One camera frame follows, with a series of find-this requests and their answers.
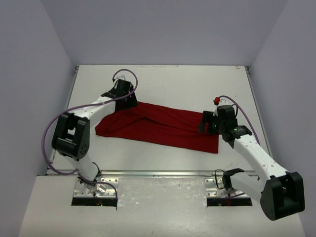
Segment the red t shirt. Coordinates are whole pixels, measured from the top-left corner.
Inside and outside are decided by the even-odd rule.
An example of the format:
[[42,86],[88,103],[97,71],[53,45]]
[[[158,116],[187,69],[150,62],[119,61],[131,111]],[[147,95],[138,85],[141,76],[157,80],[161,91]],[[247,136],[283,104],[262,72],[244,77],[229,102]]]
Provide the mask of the red t shirt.
[[219,137],[200,133],[201,119],[202,113],[139,102],[136,107],[105,116],[95,133],[217,154]]

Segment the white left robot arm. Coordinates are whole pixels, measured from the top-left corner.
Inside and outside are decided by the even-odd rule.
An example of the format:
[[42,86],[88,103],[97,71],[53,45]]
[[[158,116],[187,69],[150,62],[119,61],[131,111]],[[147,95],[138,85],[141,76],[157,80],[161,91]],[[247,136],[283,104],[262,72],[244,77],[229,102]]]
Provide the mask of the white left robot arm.
[[69,158],[84,181],[95,182],[99,168],[88,155],[91,128],[104,117],[137,105],[134,86],[119,77],[111,90],[96,101],[59,116],[51,143],[53,149]]

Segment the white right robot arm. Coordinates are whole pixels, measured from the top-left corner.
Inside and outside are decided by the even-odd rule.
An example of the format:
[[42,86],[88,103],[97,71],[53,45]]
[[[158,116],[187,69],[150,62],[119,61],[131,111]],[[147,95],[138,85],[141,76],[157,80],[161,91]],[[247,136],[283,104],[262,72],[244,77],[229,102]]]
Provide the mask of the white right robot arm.
[[272,221],[305,210],[303,177],[279,165],[259,145],[252,132],[239,125],[231,105],[218,105],[213,112],[203,111],[199,132],[220,135],[253,168],[258,180],[243,169],[223,171],[220,189],[230,194],[241,191],[256,200]]

